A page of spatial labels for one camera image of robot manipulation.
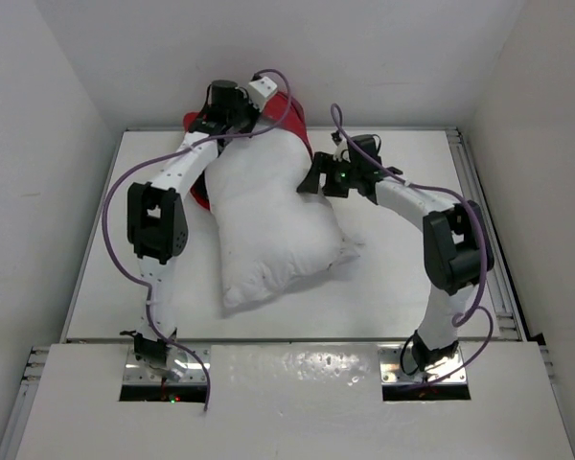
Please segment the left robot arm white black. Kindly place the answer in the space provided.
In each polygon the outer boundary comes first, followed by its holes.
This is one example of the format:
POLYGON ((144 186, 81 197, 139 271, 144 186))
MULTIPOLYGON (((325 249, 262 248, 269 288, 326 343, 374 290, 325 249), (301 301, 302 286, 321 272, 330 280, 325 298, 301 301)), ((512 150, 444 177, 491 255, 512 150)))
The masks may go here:
POLYGON ((214 80, 202 109, 186 128, 177 156, 146 183, 127 190, 126 235, 137 257, 142 280, 150 286, 143 324, 134 333, 134 353, 156 369, 168 366, 168 338, 176 335, 172 279, 176 258, 188 241, 183 196, 216 160, 230 134, 248 134, 258 123, 276 83, 259 77, 245 87, 214 80))

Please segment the red patterned pillowcase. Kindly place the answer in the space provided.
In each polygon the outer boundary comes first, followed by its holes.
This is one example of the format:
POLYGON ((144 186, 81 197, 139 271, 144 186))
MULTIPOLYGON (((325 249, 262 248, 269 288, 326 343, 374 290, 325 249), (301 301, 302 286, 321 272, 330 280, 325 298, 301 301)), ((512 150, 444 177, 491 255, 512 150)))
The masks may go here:
MULTIPOLYGON (((285 91, 279 91, 266 104, 263 117, 271 122, 278 122, 286 109, 288 109, 287 116, 280 123, 280 128, 296 135, 304 143, 310 158, 312 158, 313 150, 308 137, 305 112, 302 105, 300 105, 296 99, 292 98, 291 101, 289 101, 288 93, 285 91)), ((190 194, 200 207, 207 211, 210 210, 203 174, 196 180, 195 184, 190 189, 190 194)))

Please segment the white pillow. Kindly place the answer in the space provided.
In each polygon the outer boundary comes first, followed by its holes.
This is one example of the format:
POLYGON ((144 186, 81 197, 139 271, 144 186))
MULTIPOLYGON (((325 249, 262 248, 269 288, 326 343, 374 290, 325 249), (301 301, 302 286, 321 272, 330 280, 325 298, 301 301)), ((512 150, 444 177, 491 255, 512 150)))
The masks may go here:
POLYGON ((340 227, 330 201, 297 193, 310 167, 304 141, 276 129, 231 142, 205 169, 218 226, 223 316, 311 288, 360 256, 363 240, 340 227))

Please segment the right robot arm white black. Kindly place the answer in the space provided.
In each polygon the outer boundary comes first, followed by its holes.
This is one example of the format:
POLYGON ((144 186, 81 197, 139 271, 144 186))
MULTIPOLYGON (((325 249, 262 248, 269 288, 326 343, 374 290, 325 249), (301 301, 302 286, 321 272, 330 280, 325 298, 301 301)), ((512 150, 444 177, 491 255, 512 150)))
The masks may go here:
POLYGON ((452 190, 414 184, 401 170, 384 167, 376 134, 334 132, 332 139, 334 153, 314 154, 297 191, 339 198, 356 191, 421 232, 430 293, 422 322, 402 348, 421 373, 455 354, 457 330, 474 312, 467 303, 479 303, 485 277, 494 267, 481 208, 452 190))

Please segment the white front foam board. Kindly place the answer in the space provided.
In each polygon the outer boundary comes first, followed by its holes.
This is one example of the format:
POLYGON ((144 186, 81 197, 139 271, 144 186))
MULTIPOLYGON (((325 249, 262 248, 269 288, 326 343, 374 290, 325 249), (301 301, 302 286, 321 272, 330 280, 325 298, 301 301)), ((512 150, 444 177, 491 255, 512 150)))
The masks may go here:
POLYGON ((219 345, 211 400, 123 402, 127 347, 55 345, 21 459, 568 459, 537 346, 496 342, 466 401, 385 402, 366 345, 219 345))

